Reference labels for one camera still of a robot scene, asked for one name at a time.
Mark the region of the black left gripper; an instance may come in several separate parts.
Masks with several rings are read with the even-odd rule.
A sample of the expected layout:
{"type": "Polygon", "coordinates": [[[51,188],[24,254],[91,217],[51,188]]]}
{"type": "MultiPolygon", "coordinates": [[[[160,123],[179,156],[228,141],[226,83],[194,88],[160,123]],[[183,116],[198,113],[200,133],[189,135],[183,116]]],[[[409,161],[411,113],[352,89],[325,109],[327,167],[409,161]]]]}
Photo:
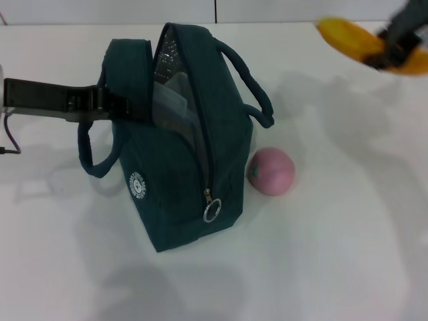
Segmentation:
{"type": "Polygon", "coordinates": [[[130,120],[146,122],[148,108],[108,88],[71,87],[7,78],[3,107],[16,114],[60,118],[68,122],[130,120]]]}

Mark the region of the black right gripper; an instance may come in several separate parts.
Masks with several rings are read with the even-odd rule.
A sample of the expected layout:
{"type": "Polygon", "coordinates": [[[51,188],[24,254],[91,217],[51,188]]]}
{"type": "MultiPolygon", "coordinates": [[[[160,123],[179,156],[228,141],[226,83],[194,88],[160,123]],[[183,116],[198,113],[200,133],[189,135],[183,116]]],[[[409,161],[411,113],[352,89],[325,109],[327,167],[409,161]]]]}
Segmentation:
{"type": "Polygon", "coordinates": [[[383,39],[386,45],[391,45],[391,47],[381,53],[365,57],[364,64],[375,70],[406,67],[421,42],[398,42],[425,25],[427,25],[427,1],[408,1],[391,17],[389,24],[377,34],[377,37],[383,39]]]}

